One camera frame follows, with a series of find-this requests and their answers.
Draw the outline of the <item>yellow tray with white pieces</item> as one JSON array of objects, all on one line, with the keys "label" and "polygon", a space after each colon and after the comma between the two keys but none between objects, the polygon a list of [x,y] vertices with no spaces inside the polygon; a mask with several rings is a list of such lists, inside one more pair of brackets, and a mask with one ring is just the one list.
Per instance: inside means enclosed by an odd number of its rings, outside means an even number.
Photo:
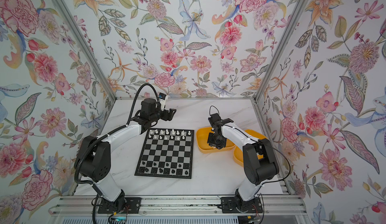
[{"label": "yellow tray with white pieces", "polygon": [[196,132],[197,145],[201,153],[203,154],[219,153],[219,152],[233,150],[236,147],[229,140],[227,140],[226,142],[226,147],[220,150],[215,147],[209,146],[208,144],[209,133],[212,133],[211,127],[200,128]]}]

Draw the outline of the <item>yellow tray with black pieces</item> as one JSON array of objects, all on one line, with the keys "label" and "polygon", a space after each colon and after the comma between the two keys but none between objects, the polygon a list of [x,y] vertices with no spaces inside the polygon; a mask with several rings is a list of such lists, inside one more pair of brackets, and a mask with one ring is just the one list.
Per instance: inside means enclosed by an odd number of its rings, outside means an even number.
[{"label": "yellow tray with black pieces", "polygon": [[[251,130],[251,129],[247,129],[245,132],[247,134],[251,135],[252,137],[255,137],[255,138],[258,138],[258,139],[265,139],[266,138],[266,136],[264,136],[263,134],[261,134],[261,133],[259,133],[257,131]],[[241,149],[238,146],[236,146],[234,148],[233,160],[234,160],[235,163],[237,163],[238,165],[243,167],[243,152],[241,151]]]}]

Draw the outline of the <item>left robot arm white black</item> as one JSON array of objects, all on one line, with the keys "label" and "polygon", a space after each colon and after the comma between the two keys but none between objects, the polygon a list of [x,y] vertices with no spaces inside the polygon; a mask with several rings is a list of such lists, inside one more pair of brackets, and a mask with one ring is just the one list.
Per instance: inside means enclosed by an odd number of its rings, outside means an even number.
[{"label": "left robot arm white black", "polygon": [[177,111],[166,110],[168,95],[158,93],[155,99],[144,99],[141,102],[141,109],[134,113],[139,93],[146,86],[156,91],[149,83],[140,86],[134,97],[127,123],[105,135],[85,137],[76,156],[75,183],[91,185],[97,196],[102,199],[102,203],[108,204],[114,212],[123,210],[126,200],[124,191],[118,187],[110,174],[111,153],[123,143],[146,133],[159,120],[171,121]]}]

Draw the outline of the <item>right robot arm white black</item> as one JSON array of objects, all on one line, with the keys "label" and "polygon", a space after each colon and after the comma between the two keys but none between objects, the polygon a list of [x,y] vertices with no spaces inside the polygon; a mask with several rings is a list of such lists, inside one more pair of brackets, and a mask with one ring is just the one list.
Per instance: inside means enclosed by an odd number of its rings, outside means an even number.
[{"label": "right robot arm white black", "polygon": [[212,127],[208,145],[219,150],[231,141],[242,151],[243,169],[246,179],[235,191],[235,208],[242,212],[255,203],[255,196],[261,187],[274,183],[273,178],[279,173],[275,148],[264,138],[259,139],[239,128],[230,118],[222,119],[218,113],[208,118]]}]

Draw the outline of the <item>black and silver chessboard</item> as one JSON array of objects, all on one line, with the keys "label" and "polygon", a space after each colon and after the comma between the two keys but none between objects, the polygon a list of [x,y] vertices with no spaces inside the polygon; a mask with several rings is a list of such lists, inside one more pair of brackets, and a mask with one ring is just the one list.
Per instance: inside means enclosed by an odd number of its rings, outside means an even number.
[{"label": "black and silver chessboard", "polygon": [[134,175],[191,179],[194,133],[189,129],[148,130]]}]

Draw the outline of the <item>aluminium front mounting rail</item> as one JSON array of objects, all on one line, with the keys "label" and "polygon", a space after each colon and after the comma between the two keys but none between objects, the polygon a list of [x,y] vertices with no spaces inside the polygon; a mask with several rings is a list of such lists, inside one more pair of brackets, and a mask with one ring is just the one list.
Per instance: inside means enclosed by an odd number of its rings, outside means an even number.
[{"label": "aluminium front mounting rail", "polygon": [[247,211],[230,208],[230,195],[129,196],[129,207],[116,215],[92,204],[92,196],[60,198],[49,209],[50,224],[308,224],[298,196],[262,195]]}]

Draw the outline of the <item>aluminium corner post left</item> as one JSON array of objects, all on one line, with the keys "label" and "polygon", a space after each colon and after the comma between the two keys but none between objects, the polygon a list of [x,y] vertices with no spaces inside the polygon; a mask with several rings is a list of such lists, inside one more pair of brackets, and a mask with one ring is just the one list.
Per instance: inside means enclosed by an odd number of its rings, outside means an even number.
[{"label": "aluminium corner post left", "polygon": [[76,43],[78,44],[79,48],[85,54],[88,62],[91,65],[91,68],[95,72],[95,75],[98,77],[106,95],[111,98],[113,103],[115,103],[117,100],[116,94],[113,92],[110,84],[108,83],[107,78],[104,76],[103,71],[100,65],[98,64],[97,59],[95,58],[92,50],[90,49],[88,43],[83,37],[82,31],[78,27],[65,1],[64,0],[52,0],[52,1],[54,5],[58,8],[58,12],[63,17],[64,22],[68,25],[70,32],[74,35],[74,39],[76,40]]}]

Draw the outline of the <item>aluminium corner post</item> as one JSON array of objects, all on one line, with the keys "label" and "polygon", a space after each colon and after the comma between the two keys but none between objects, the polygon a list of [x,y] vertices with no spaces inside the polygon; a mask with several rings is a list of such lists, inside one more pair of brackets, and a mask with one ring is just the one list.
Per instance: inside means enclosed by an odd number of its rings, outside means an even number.
[{"label": "aluminium corner post", "polygon": [[117,100],[116,94],[113,92],[110,84],[108,83],[107,78],[104,76],[103,71],[100,65],[98,64],[97,59],[95,58],[92,50],[90,49],[88,43],[83,37],[82,31],[78,27],[65,1],[64,0],[52,0],[52,1],[54,5],[58,8],[58,12],[63,17],[64,22],[68,25],[70,32],[74,35],[74,39],[76,40],[76,43],[78,44],[79,48],[85,54],[88,62],[91,65],[91,68],[95,72],[95,75],[98,77],[106,95],[111,98],[113,103],[115,103]]},{"label": "aluminium corner post", "polygon": [[287,27],[285,28],[283,35],[281,39],[278,41],[277,50],[274,52],[272,60],[270,64],[268,65],[268,69],[264,75],[263,81],[260,85],[260,88],[258,89],[256,96],[254,98],[254,103],[258,103],[259,100],[263,98],[264,91],[269,83],[269,79],[271,78],[278,62],[281,57],[281,55],[284,53],[284,51],[287,48],[288,42],[292,36],[292,34],[295,31],[295,27],[297,23],[299,22],[299,19],[301,18],[301,15],[306,7],[306,4],[309,0],[298,0],[293,13],[292,18],[288,22]]}]

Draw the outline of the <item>aluminium corner post right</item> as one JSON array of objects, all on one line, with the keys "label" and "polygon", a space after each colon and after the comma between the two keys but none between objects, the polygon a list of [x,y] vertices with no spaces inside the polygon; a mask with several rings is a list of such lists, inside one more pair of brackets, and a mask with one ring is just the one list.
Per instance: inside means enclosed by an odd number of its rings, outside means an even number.
[{"label": "aluminium corner post right", "polygon": [[270,64],[268,65],[268,69],[264,75],[263,81],[260,85],[260,88],[258,89],[256,96],[254,98],[254,103],[258,103],[259,100],[263,98],[264,91],[269,83],[269,79],[271,78],[278,62],[281,57],[281,55],[284,53],[284,51],[287,48],[288,42],[292,36],[292,34],[295,31],[295,27],[297,23],[299,22],[299,19],[301,18],[301,15],[306,7],[306,4],[309,0],[298,0],[293,13],[292,18],[288,22],[287,27],[285,28],[283,35],[281,39],[278,41],[277,50],[274,52],[272,60]]}]

